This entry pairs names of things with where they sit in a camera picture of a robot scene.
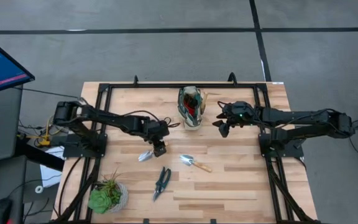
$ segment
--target succulent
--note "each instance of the succulent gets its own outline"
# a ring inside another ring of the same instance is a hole
[[[103,176],[104,180],[96,184],[96,188],[92,190],[89,196],[88,207],[94,212],[103,214],[111,207],[119,203],[122,193],[119,191],[116,183],[117,170],[107,179]]]

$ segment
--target black floor stripe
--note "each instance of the black floor stripe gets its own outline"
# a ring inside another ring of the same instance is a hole
[[[242,32],[358,32],[358,27],[327,28],[145,28],[145,29],[86,29],[86,30],[0,30],[0,35],[37,34],[174,34],[174,33],[242,33]]]
[[[358,32],[358,27],[262,28],[261,32]]]
[[[267,62],[265,44],[260,30],[260,24],[259,24],[258,12],[256,10],[255,0],[249,0],[249,4],[251,7],[252,19],[254,20],[256,40],[258,43],[260,60],[262,61],[264,78],[266,82],[271,82],[272,76],[270,75],[269,63]]]
[[[155,28],[155,29],[86,29],[86,30],[0,30],[0,34],[174,34],[174,33],[255,32],[254,28]]]

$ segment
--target wooden table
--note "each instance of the wooden table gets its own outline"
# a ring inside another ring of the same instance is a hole
[[[96,103],[98,86],[98,82],[84,83],[82,97],[91,105]],[[267,83],[267,87],[271,107],[289,111],[284,85]],[[209,223],[212,218],[217,219],[218,223],[275,222],[266,164],[260,155],[257,140],[258,127],[234,128],[227,138],[222,138],[217,127],[212,126],[216,115],[221,112],[216,104],[218,100],[246,101],[253,105],[252,90],[209,88],[206,91],[209,96],[202,127],[194,132],[185,131],[183,125],[170,129],[170,135],[164,138],[165,143],[168,143],[167,153],[159,158],[138,162],[139,154],[152,146],[140,137],[107,127],[108,146],[101,161],[99,180],[102,179],[101,175],[109,175],[118,168],[121,175],[117,180],[129,189],[129,201],[119,213],[93,213],[92,223],[142,223],[144,218],[149,218],[151,223]],[[148,110],[160,119],[169,116],[176,123],[181,121],[177,96],[178,89],[174,88],[113,89],[109,110],[118,114]],[[182,164],[180,154],[194,156],[197,161],[212,168],[213,172],[207,173]],[[75,160],[73,158],[65,162],[58,195]],[[293,158],[283,158],[283,163],[290,193],[307,215],[317,218],[305,168]],[[172,170],[172,176],[167,189],[153,202],[155,182],[163,166]],[[82,170],[83,159],[68,180],[62,211],[78,191]],[[285,218],[281,194],[279,197]],[[88,198],[89,193],[83,200],[81,219],[85,218]]]

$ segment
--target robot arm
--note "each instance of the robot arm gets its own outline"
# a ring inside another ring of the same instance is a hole
[[[83,124],[84,121],[106,124],[119,128],[122,132],[132,136],[139,136],[149,144],[153,144],[156,157],[167,151],[163,137],[169,135],[169,130],[168,124],[164,120],[154,120],[148,116],[118,115],[96,109],[91,105],[82,105],[78,101],[58,103],[53,123],[72,130],[81,137],[82,145],[92,150],[93,146],[97,146],[98,133],[89,130]]]
[[[348,138],[354,134],[352,119],[345,113],[332,109],[318,111],[280,111],[263,106],[251,107],[244,101],[235,103],[221,103],[222,113],[217,116],[220,119],[213,124],[219,127],[222,137],[227,137],[230,127],[244,125],[259,125],[271,129],[271,140],[288,142],[296,139],[312,138],[317,136],[330,136],[332,138]],[[288,124],[304,124],[296,129],[284,130]]]

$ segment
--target wooden handle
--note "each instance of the wooden handle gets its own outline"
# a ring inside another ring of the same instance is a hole
[[[209,168],[208,166],[204,165],[204,164],[200,164],[199,162],[193,162],[194,166],[205,170],[206,172],[212,172],[212,169]]]
[[[204,92],[204,99],[203,99],[203,101],[201,102],[201,107],[200,107],[200,109],[201,109],[201,114],[203,114],[204,111],[205,111],[206,99],[208,98],[208,94],[209,94],[209,93]]]

